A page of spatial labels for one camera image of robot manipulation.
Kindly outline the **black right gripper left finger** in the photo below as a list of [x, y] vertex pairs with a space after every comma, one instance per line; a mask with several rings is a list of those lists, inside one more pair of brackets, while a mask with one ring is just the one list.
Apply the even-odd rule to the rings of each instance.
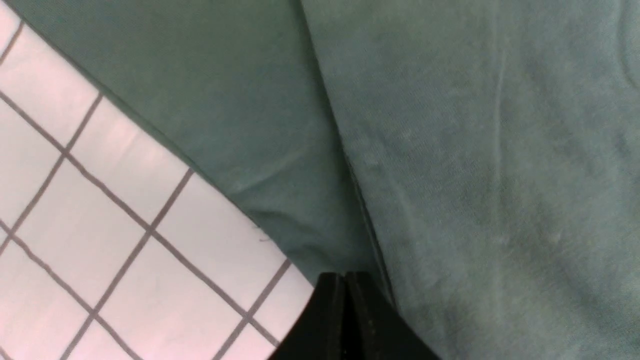
[[322, 273], [297, 321], [271, 360], [340, 360], [346, 285], [338, 273]]

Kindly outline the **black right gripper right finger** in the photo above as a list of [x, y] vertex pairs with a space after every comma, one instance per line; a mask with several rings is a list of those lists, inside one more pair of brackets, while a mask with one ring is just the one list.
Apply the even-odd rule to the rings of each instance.
[[365, 272], [345, 276], [345, 360], [438, 360]]

